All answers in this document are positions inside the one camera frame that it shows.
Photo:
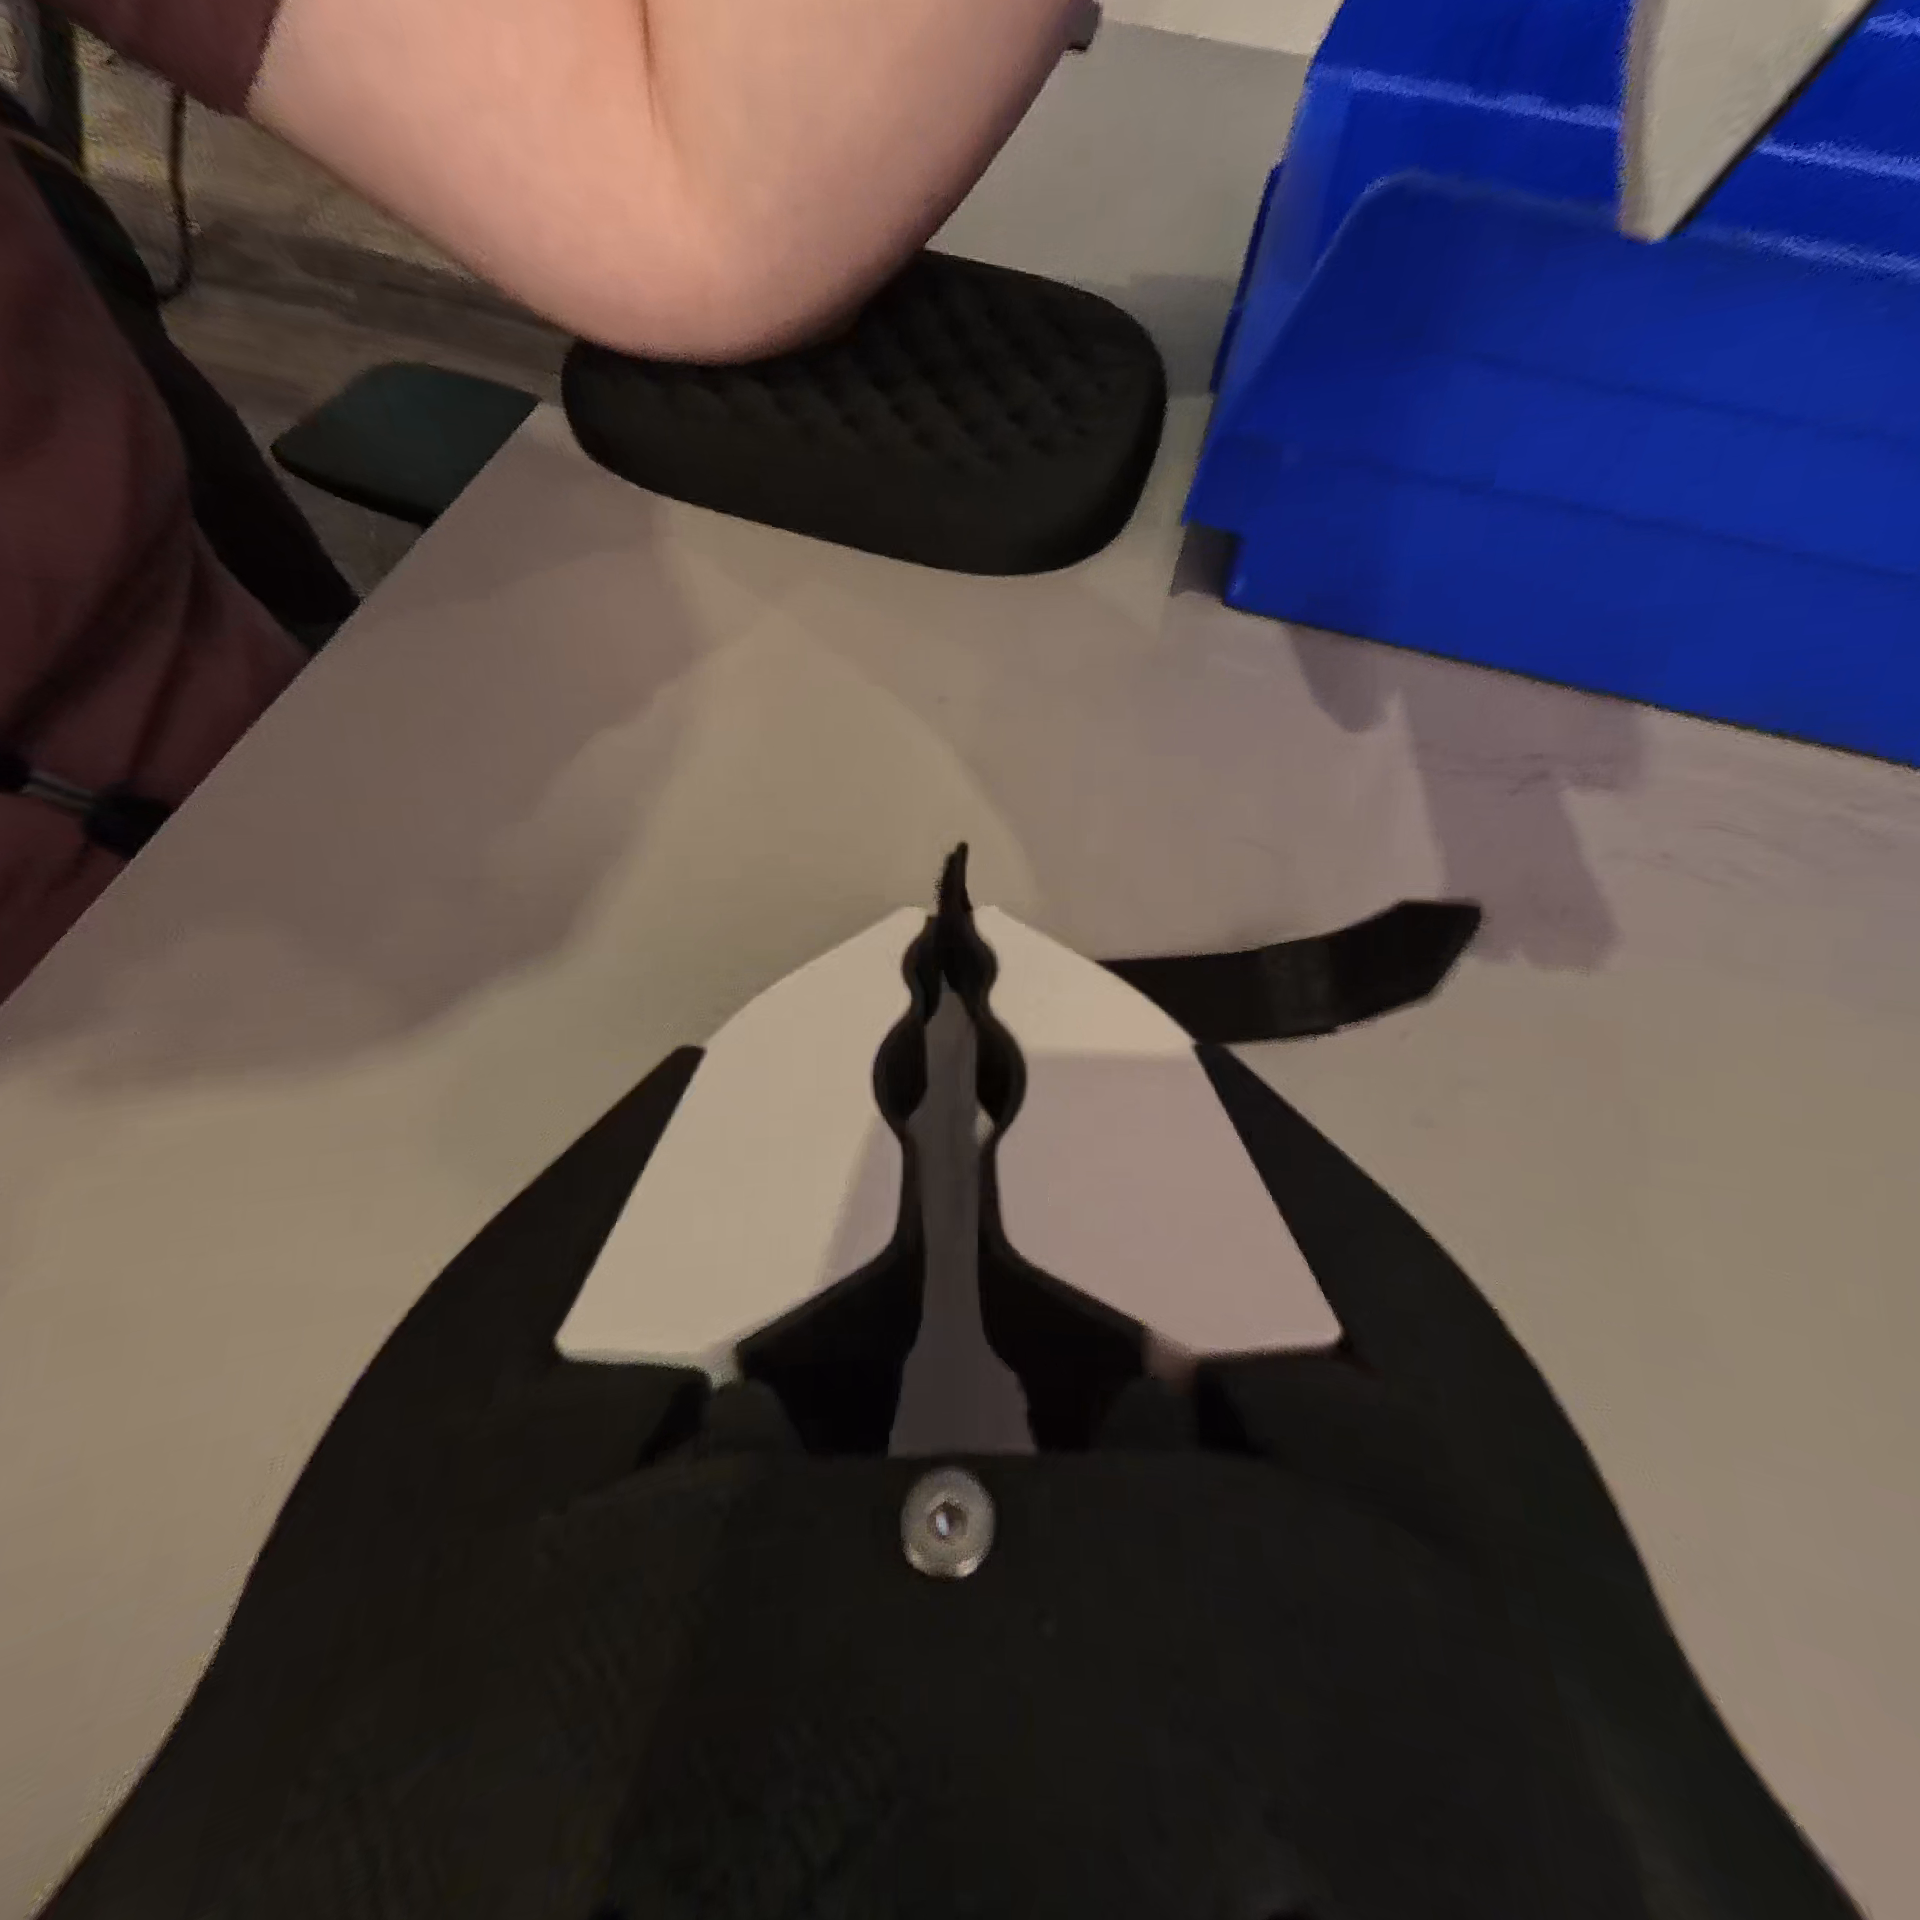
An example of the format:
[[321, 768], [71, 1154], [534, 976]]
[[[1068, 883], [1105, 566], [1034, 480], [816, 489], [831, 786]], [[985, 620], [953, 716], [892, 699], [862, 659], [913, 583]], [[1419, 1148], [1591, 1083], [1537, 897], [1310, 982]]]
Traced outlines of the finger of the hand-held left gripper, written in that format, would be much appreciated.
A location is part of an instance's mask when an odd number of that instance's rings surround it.
[[1681, 227], [1870, 10], [1867, 1], [1633, 1], [1617, 225]]

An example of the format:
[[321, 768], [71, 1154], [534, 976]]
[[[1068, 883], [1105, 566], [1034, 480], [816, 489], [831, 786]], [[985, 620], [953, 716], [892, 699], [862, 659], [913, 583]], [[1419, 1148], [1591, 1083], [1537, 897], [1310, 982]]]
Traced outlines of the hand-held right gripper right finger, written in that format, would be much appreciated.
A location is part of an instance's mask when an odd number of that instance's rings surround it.
[[1190, 1371], [1326, 1352], [1342, 1327], [1198, 1044], [1105, 965], [947, 903], [972, 1025], [979, 1319], [1010, 1371]]

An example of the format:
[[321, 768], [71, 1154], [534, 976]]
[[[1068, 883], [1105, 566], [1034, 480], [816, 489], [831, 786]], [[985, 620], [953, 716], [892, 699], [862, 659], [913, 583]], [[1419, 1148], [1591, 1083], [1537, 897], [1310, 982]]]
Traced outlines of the black office chair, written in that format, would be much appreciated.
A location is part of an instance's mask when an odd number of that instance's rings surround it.
[[132, 343], [178, 431], [201, 535], [309, 653], [340, 630], [362, 597], [282, 478], [424, 528], [537, 404], [522, 389], [476, 375], [385, 364], [359, 371], [261, 450], [161, 319], [137, 322]]

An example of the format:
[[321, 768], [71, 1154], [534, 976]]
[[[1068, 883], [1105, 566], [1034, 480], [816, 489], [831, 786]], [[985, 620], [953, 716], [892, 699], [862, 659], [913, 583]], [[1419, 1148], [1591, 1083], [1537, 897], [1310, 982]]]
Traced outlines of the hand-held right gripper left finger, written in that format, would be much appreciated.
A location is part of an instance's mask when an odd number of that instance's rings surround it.
[[563, 1319], [563, 1357], [733, 1371], [755, 1333], [890, 1244], [902, 1146], [873, 1069], [921, 929], [924, 907], [894, 910], [711, 1036]]

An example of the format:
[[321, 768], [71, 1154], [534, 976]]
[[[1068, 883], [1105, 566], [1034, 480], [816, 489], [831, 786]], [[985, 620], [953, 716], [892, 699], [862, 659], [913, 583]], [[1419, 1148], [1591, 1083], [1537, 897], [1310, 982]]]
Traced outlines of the person's left forearm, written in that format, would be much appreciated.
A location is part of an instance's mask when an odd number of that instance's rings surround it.
[[1096, 32], [1073, 1], [292, 1], [252, 122], [579, 338], [841, 324]]

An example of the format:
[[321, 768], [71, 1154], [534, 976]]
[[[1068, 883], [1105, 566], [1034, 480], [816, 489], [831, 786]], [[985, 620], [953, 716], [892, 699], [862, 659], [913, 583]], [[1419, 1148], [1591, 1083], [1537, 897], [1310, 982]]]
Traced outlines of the black hook-and-loop tie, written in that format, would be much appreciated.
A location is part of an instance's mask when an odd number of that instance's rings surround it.
[[[955, 842], [932, 910], [902, 974], [932, 1011], [947, 992], [972, 1015], [989, 1003], [997, 958]], [[1400, 900], [1329, 933], [1226, 952], [1099, 958], [1096, 965], [1157, 1006], [1190, 1042], [1211, 1046], [1318, 1040], [1433, 995], [1478, 937], [1475, 900]]]

